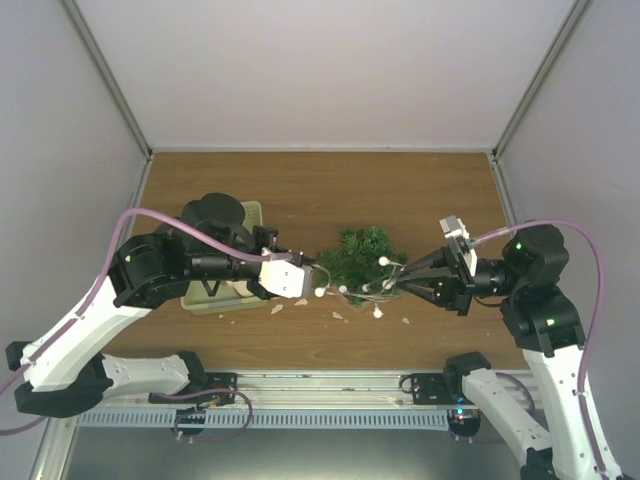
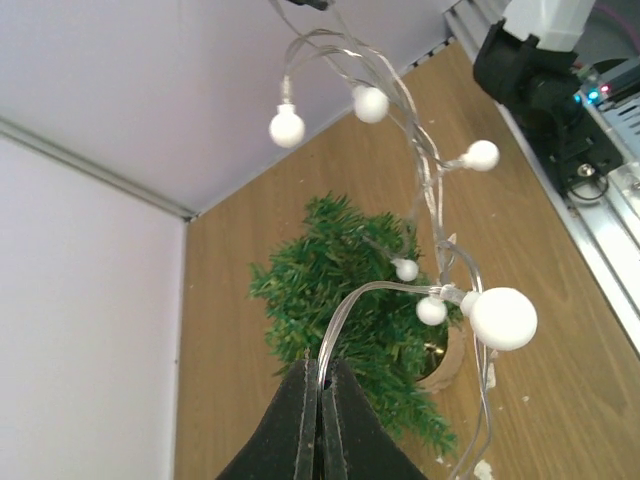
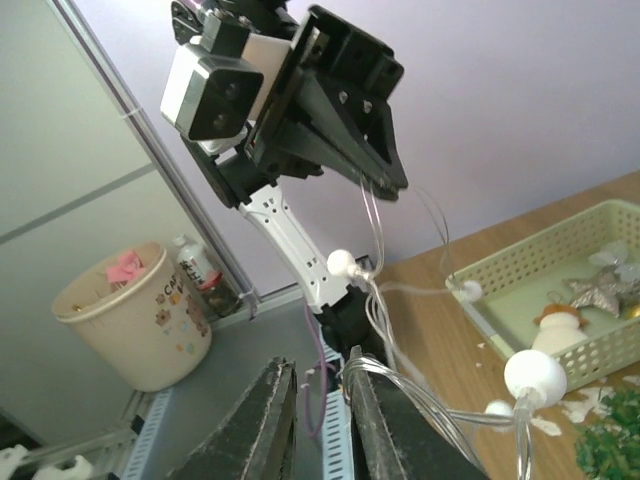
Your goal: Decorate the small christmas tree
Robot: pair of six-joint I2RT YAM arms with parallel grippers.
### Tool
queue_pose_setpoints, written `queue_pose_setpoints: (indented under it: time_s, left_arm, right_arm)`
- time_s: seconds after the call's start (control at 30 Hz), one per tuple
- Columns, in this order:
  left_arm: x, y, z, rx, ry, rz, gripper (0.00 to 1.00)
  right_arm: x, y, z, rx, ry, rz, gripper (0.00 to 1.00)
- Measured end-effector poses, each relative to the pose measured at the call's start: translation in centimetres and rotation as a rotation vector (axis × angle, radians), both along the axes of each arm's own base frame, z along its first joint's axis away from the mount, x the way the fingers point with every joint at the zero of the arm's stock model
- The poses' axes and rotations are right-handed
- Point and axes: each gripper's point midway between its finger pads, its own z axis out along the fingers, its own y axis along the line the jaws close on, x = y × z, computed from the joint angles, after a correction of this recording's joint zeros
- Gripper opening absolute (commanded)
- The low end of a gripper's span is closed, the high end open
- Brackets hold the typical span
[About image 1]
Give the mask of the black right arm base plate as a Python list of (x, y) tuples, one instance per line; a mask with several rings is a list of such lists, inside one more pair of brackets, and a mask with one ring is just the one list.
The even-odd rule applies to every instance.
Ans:
[(402, 375), (398, 388), (411, 396), (414, 405), (421, 406), (455, 406), (471, 405), (462, 394), (454, 394), (446, 385), (442, 373), (412, 373)]

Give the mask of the small green christmas tree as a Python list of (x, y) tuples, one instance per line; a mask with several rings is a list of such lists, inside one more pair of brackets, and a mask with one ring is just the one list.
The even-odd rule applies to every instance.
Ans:
[(387, 302), (398, 297), (398, 290), (386, 284), (407, 259), (382, 227), (342, 230), (336, 246), (317, 254), (313, 288), (318, 296), (337, 295), (352, 305)]

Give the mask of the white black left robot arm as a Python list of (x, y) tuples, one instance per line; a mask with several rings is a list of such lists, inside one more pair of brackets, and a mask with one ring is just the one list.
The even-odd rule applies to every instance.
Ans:
[(311, 291), (313, 259), (281, 248), (277, 230), (246, 229), (235, 198), (210, 193), (189, 202), (179, 217), (134, 208), (161, 225), (148, 234), (112, 241), (86, 296), (40, 339), (6, 348), (8, 367), (21, 379), (19, 412), (68, 418), (102, 401), (146, 394), (153, 401), (193, 404), (207, 398), (208, 375), (194, 352), (164, 358), (118, 358), (103, 348), (165, 302), (183, 297), (194, 282), (215, 294), (240, 282), (260, 300), (303, 298)]

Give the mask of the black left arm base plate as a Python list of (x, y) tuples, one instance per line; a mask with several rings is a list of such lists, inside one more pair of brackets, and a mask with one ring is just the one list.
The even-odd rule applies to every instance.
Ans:
[(235, 395), (231, 393), (205, 394), (206, 390), (232, 389), (237, 386), (238, 374), (236, 372), (207, 372), (206, 380), (201, 386), (189, 384), (183, 390), (175, 393), (175, 396), (194, 394), (186, 400), (170, 399), (158, 394), (149, 394), (148, 402), (151, 404), (180, 404), (192, 402), (195, 405), (227, 405), (235, 401)]

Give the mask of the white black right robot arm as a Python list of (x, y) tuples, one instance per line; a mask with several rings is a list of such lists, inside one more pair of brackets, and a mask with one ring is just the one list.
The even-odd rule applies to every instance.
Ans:
[(593, 329), (583, 328), (558, 286), (569, 262), (563, 220), (533, 220), (471, 237), (462, 221), (441, 222), (444, 247), (401, 268), (397, 288), (460, 316), (474, 298), (500, 298), (504, 325), (538, 386), (541, 426), (478, 352), (451, 357), (443, 393), (470, 402), (511, 450), (523, 479), (621, 479), (587, 373)]

